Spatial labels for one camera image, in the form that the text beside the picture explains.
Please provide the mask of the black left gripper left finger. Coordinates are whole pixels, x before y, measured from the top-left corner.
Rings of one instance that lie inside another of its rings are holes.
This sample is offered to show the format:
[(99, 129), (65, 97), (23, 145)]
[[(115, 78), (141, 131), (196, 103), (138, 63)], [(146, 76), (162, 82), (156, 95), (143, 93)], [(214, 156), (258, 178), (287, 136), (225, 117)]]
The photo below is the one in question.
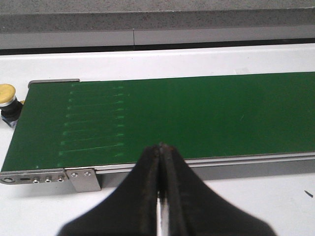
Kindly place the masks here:
[(65, 224), (60, 236), (155, 236), (157, 234), (158, 146), (138, 162), (104, 201)]

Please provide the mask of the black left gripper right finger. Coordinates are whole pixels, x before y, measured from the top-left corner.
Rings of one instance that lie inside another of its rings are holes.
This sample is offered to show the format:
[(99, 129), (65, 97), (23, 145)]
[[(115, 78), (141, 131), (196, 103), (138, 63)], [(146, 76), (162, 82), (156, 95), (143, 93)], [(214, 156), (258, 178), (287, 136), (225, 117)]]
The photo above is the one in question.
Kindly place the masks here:
[(264, 221), (210, 189), (172, 146), (160, 145), (161, 231), (164, 236), (274, 236)]

